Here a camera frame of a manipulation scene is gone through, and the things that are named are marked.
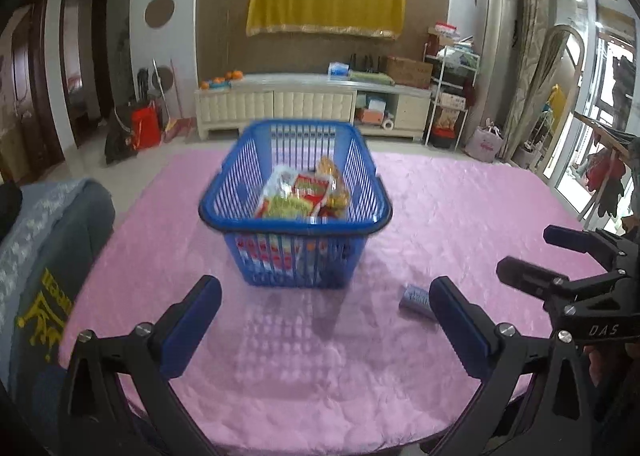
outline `pink tablecloth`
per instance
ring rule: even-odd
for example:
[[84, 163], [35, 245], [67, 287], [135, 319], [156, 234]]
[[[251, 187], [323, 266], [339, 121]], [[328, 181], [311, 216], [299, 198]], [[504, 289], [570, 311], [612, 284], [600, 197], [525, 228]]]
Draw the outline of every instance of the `pink tablecloth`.
[[206, 436], [236, 454], [353, 454], [412, 442], [462, 412], [478, 382], [443, 332], [398, 311], [400, 286], [447, 275], [495, 322], [546, 337], [536, 299], [503, 286], [495, 265], [520, 256], [571, 278], [602, 273], [546, 245], [547, 224], [576, 227], [532, 173], [505, 165], [377, 154], [394, 217], [367, 243], [344, 292], [245, 284], [197, 204], [224, 151], [175, 157], [105, 247], [65, 330], [127, 334], [156, 321], [202, 274], [223, 303], [172, 386]]

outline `brown door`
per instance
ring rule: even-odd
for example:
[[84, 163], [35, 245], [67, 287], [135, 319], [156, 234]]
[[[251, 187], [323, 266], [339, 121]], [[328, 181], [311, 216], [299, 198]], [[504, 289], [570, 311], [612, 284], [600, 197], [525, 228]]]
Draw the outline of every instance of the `brown door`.
[[40, 123], [33, 106], [33, 68], [30, 65], [29, 35], [31, 31], [31, 8], [15, 27], [11, 51], [14, 72], [15, 112], [22, 130], [32, 174], [40, 176], [49, 167], [47, 149], [42, 137]]

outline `cabinet door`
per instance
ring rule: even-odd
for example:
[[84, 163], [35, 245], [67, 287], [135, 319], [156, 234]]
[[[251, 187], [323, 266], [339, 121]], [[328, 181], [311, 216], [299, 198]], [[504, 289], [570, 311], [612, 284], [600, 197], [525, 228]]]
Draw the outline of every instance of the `cabinet door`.
[[281, 119], [353, 120], [355, 92], [276, 91], [273, 116]]
[[427, 123], [427, 115], [431, 101], [423, 97], [410, 95], [398, 96], [398, 108], [396, 109], [396, 128], [424, 129]]
[[203, 123], [248, 122], [273, 118], [273, 92], [198, 93], [198, 115]]

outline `blue plastic basket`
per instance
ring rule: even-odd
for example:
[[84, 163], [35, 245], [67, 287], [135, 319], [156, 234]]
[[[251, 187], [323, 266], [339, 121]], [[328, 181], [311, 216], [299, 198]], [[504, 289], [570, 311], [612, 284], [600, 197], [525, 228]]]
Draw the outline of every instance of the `blue plastic basket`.
[[[274, 166], [314, 171], [323, 155], [333, 159], [351, 194], [344, 220], [254, 218]], [[333, 121], [273, 119], [245, 128], [198, 211], [207, 225], [224, 233], [249, 284], [318, 289], [344, 287], [367, 237], [385, 227], [393, 214], [356, 128]]]

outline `brown circle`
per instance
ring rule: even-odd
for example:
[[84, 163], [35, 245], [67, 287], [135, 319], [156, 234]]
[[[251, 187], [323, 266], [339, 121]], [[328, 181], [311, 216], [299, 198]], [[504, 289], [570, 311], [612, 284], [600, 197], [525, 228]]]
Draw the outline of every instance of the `brown circle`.
[[151, 0], [145, 9], [145, 21], [152, 29], [166, 25], [174, 15], [174, 0]]
[[[174, 74], [171, 73], [171, 69], [167, 66], [158, 66], [158, 74], [160, 74], [160, 80], [162, 81], [162, 89], [164, 91], [170, 90], [174, 85]], [[156, 90], [160, 90], [156, 72], [151, 76], [151, 84]]]

